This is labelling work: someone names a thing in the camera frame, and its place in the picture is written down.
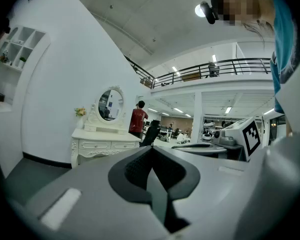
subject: white chair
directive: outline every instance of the white chair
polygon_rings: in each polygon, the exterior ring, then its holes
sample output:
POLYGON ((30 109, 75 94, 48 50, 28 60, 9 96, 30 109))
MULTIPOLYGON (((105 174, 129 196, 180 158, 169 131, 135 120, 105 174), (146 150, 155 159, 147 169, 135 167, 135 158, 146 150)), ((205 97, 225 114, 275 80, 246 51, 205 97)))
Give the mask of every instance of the white chair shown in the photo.
POLYGON ((180 133, 178 135, 178 138, 176 138, 176 143, 183 144, 185 142, 186 142, 185 136, 182 133, 180 133))

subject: blue shirt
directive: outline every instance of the blue shirt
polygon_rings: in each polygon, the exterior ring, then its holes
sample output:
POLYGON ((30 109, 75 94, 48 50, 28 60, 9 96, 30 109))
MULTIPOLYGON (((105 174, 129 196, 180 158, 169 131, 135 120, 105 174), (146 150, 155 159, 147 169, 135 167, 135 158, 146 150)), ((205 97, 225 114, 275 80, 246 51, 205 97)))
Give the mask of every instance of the blue shirt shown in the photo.
MULTIPOLYGON (((272 55, 270 67, 274 94, 276 94, 300 62, 300 29, 298 29, 290 8, 284 0, 273 0, 273 3, 275 9, 275 53, 272 55)), ((274 111, 284 114, 277 99, 275 99, 274 111)))

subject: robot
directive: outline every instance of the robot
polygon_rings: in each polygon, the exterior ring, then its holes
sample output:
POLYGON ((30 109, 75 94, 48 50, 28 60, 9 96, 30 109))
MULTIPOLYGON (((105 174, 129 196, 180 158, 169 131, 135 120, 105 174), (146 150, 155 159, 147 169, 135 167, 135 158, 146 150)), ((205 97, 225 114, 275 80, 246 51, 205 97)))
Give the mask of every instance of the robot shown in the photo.
POLYGON ((211 141, 216 132, 216 124, 214 122, 205 122, 203 124, 202 140, 211 141))
POLYGON ((81 164, 25 208, 11 204, 41 239, 259 239, 300 195, 300 134, 261 149, 255 124, 238 121, 207 144, 241 146, 248 162, 144 146, 81 164))

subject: black office chair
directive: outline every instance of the black office chair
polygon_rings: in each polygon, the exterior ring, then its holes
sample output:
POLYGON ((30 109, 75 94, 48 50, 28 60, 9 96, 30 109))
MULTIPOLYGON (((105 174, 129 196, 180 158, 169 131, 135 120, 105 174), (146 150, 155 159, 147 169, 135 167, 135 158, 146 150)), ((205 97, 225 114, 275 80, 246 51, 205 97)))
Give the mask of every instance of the black office chair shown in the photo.
POLYGON ((150 127, 146 131, 145 138, 142 143, 140 143, 140 147, 150 146, 156 139, 160 132, 160 121, 153 120, 150 124, 150 127))
POLYGON ((175 129, 175 131, 172 133, 171 138, 178 138, 179 135, 179 128, 175 129))

